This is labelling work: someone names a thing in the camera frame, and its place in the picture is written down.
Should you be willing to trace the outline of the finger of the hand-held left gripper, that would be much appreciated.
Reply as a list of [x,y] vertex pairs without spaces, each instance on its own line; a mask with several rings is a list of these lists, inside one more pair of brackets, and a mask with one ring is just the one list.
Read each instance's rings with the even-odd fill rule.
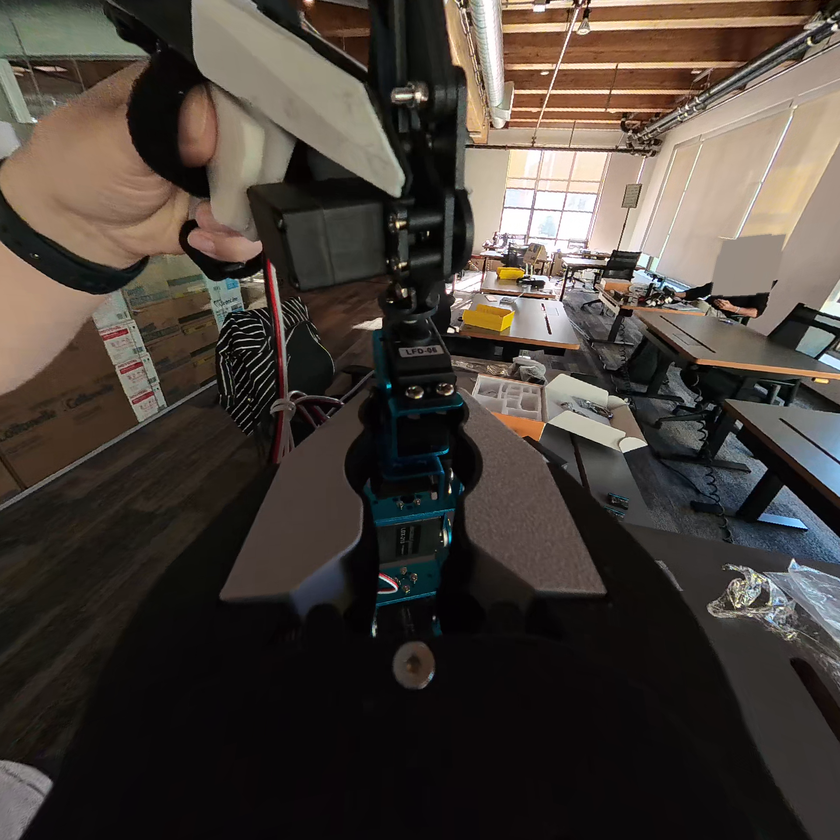
[[251,2],[193,2],[192,38],[206,79],[389,196],[403,193],[403,166],[361,80]]

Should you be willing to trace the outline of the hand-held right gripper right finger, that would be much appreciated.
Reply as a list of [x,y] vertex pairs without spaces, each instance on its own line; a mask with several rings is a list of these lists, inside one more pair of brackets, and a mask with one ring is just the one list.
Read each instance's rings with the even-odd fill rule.
[[461,395],[465,435],[479,461],[464,502],[473,557],[468,593],[486,612],[508,605],[528,613],[539,602],[603,604],[606,585],[551,464],[475,397]]

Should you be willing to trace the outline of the blue toy robot arm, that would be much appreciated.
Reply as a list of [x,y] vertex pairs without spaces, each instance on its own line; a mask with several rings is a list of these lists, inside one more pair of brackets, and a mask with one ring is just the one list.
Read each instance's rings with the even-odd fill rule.
[[461,440],[468,412],[435,319],[445,284],[473,239],[465,189],[466,76],[450,57],[442,2],[369,2],[365,85],[401,163],[402,194],[357,175],[316,173],[314,149],[291,184],[248,198],[264,246],[278,353],[288,374],[280,293],[388,276],[372,338],[374,383],[346,476],[364,504],[353,558],[371,559],[371,630],[423,641],[438,635],[438,588],[454,522],[475,467]]

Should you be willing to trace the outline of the wood edged office desk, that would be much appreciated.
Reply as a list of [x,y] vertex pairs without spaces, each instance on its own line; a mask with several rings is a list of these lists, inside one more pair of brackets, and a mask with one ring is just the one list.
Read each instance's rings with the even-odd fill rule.
[[771,341],[739,323],[682,313],[641,311],[645,338],[659,352],[654,376],[645,392],[637,396],[677,403],[678,397],[663,391],[670,365],[684,370],[716,369],[738,376],[738,394],[747,394],[759,382],[793,384],[803,381],[838,381],[839,373],[819,360]]
[[[505,332],[490,332],[464,325],[461,320],[463,312],[477,303],[514,310],[516,315],[511,327]],[[458,322],[458,337],[462,339],[492,342],[501,345],[504,351],[530,349],[555,355],[581,348],[581,340],[560,301],[527,297],[492,298],[477,293],[465,310]]]

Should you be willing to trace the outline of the dark grey desk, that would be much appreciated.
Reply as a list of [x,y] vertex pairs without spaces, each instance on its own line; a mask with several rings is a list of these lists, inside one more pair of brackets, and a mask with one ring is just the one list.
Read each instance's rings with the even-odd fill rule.
[[782,572],[789,558],[629,524],[662,562],[707,633],[766,768],[810,838],[839,838],[838,688],[813,654],[752,618],[716,618],[707,604],[735,577],[727,564]]

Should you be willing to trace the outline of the grey office desk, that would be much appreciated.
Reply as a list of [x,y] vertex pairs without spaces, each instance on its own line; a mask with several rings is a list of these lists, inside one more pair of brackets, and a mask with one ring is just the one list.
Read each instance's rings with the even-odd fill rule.
[[767,513],[780,491],[787,489],[838,534],[839,415],[736,400],[724,402],[723,409],[727,418],[741,424],[738,440],[765,466],[734,516],[806,530],[798,520]]

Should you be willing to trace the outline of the white cardboard box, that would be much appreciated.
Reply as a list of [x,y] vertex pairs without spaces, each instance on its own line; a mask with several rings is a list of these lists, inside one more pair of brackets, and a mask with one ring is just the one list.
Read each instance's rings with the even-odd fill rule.
[[492,413],[547,422],[543,385],[478,374],[471,395]]

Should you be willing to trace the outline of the open white orange box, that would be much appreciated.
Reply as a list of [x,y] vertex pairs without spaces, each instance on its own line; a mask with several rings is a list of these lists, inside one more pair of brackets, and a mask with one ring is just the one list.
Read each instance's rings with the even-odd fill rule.
[[550,426],[622,454],[648,446],[629,405],[601,387],[560,374],[543,400]]

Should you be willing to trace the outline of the crumpled clear plastic wrap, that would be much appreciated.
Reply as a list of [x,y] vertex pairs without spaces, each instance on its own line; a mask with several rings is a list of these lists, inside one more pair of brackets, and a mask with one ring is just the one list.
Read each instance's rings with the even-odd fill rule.
[[795,639],[797,613],[790,596],[767,574],[750,567],[726,563],[722,569],[736,576],[717,599],[708,603],[710,615],[720,619],[752,619],[788,641]]

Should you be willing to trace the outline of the stack of cardboard boxes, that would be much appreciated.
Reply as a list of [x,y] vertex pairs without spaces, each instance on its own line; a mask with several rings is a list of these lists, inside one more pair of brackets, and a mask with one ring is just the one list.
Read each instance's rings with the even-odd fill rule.
[[74,465],[215,380],[236,279],[164,259],[101,300],[44,371],[1,402],[1,501]]

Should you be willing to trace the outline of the far end window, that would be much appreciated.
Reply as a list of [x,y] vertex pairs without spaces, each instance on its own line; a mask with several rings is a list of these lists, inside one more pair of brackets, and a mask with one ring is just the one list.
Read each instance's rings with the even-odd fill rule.
[[607,152],[512,150],[500,234],[548,253],[588,240],[602,192]]

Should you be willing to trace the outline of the large flat clear bag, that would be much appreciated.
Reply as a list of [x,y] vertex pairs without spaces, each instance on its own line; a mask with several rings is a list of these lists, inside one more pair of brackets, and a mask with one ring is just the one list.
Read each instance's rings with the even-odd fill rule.
[[766,572],[767,579],[791,598],[824,636],[839,645],[839,579],[791,560],[785,572]]

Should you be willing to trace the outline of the person in white shirt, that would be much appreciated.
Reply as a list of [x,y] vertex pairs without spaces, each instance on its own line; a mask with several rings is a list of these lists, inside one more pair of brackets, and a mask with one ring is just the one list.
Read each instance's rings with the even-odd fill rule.
[[1,760],[1,838],[19,839],[49,794],[53,782],[35,767]]

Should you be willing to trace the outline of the ceiling pipe run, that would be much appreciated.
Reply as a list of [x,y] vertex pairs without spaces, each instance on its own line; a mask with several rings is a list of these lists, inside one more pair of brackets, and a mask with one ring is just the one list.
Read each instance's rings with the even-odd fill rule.
[[628,128],[627,121],[623,120],[625,144],[621,151],[630,154],[655,155],[661,144],[661,137],[667,132],[695,119],[729,98],[739,95],[754,82],[776,75],[783,66],[802,60],[810,50],[837,35],[838,29],[839,2],[827,3],[808,23],[804,24],[800,33],[765,50],[730,76],[696,94],[674,110],[647,122],[639,129]]

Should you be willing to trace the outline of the silver ventilation duct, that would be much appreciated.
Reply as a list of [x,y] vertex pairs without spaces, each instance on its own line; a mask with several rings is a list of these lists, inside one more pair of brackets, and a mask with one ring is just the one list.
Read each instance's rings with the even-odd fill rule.
[[490,124],[503,130],[511,117],[515,83],[505,78],[501,2],[470,1],[474,41],[489,104]]

